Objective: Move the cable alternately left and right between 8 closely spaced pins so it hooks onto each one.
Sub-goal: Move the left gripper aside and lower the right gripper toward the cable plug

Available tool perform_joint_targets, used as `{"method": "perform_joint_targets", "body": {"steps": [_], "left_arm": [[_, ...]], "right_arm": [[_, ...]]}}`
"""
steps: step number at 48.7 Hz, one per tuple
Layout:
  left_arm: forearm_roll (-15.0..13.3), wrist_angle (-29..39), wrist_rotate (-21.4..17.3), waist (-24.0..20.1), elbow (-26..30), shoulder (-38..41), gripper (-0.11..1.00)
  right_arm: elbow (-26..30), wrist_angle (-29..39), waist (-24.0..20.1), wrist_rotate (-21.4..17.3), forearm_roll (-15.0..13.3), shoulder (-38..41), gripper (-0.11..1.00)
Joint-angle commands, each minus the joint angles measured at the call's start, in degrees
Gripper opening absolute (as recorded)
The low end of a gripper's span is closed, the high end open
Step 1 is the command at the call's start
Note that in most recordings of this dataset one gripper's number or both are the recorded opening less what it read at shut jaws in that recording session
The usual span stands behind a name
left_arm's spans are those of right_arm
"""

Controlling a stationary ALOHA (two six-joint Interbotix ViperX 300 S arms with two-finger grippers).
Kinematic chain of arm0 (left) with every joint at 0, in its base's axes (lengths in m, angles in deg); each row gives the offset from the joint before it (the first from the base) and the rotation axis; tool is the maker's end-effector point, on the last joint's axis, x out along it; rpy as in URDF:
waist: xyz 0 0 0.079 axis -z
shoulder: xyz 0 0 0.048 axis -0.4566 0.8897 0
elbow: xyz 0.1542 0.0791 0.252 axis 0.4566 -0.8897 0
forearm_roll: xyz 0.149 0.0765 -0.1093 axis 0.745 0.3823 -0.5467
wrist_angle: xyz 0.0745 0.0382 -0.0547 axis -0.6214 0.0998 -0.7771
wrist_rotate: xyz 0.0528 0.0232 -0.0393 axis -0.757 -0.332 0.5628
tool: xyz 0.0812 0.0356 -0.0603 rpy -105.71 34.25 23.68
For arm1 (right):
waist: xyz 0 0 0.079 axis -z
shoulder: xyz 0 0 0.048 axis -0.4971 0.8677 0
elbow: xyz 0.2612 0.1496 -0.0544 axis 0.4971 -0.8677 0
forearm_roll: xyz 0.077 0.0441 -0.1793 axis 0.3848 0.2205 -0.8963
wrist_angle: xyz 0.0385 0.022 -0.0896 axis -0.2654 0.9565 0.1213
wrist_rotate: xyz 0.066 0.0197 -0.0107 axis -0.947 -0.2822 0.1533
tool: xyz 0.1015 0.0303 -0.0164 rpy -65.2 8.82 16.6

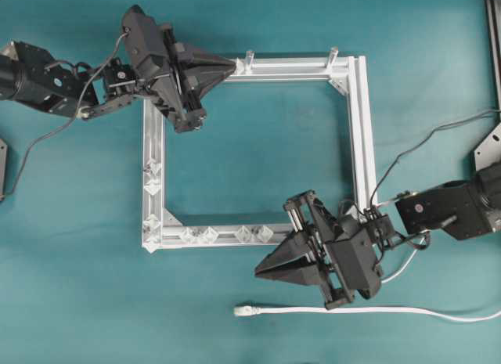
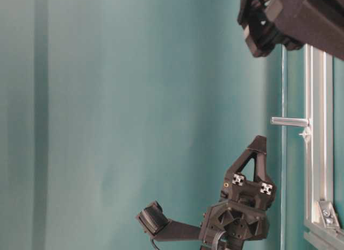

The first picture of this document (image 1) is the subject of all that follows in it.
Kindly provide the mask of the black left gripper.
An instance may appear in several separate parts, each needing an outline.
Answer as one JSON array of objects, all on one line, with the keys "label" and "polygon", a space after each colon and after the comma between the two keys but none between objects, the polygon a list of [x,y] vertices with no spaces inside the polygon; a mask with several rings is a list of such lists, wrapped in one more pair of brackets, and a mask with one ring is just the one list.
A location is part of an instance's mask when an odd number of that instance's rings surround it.
[{"label": "black left gripper", "polygon": [[160,25],[160,34],[167,69],[149,80],[152,103],[177,133],[199,130],[206,116],[200,98],[233,74],[236,63],[178,41],[170,23]]}]

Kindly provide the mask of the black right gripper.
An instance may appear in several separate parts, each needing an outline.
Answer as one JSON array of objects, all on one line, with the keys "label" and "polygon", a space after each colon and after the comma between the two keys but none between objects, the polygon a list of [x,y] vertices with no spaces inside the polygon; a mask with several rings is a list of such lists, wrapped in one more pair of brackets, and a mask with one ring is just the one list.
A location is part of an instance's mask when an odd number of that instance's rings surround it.
[{"label": "black right gripper", "polygon": [[318,286],[327,310],[352,303],[354,291],[340,284],[335,262],[326,247],[334,239],[337,218],[313,190],[292,196],[285,208],[292,216],[296,232],[291,232],[258,264],[254,275],[302,286]]}]

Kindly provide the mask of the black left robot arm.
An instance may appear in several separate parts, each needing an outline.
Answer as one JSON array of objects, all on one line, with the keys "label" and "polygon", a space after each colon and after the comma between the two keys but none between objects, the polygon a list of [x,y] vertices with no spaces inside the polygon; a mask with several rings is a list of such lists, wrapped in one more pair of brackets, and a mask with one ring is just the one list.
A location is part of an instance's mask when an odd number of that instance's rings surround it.
[{"label": "black left robot arm", "polygon": [[47,50],[14,41],[1,51],[1,98],[47,114],[90,120],[140,98],[150,101],[177,133],[199,129],[201,100],[236,71],[230,59],[175,40],[171,25],[127,23],[121,39],[130,62],[104,67],[71,64]]}]

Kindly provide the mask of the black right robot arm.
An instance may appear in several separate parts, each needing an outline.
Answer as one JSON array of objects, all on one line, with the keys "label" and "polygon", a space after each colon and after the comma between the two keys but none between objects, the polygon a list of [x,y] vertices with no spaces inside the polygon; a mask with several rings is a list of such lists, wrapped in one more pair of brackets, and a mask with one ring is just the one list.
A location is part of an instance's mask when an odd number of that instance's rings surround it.
[{"label": "black right robot arm", "polygon": [[425,250],[431,231],[456,240],[495,232],[500,218],[500,166],[478,171],[470,180],[443,183],[420,193],[403,193],[395,206],[406,234],[397,232],[377,207],[361,218],[332,215],[308,190],[289,198],[283,209],[292,230],[255,268],[254,274],[302,286],[318,286],[326,309],[374,297],[382,286],[381,260],[403,243]]}]

